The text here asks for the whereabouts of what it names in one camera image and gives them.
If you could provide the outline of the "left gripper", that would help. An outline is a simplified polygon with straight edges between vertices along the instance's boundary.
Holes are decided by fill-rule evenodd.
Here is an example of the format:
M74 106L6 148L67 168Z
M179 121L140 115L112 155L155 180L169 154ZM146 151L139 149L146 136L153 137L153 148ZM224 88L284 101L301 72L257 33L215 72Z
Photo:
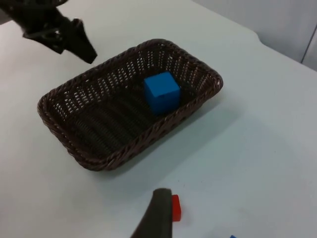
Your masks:
M57 9L27 9L22 11L23 37L38 42L58 54L65 50L92 64L97 52L89 41L84 23L72 21Z

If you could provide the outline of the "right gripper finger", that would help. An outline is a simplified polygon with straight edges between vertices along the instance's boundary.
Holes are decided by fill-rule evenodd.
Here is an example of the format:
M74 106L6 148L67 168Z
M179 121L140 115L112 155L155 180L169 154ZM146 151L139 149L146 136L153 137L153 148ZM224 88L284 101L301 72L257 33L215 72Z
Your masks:
M132 238L172 237L172 192L168 188L153 191L150 203Z

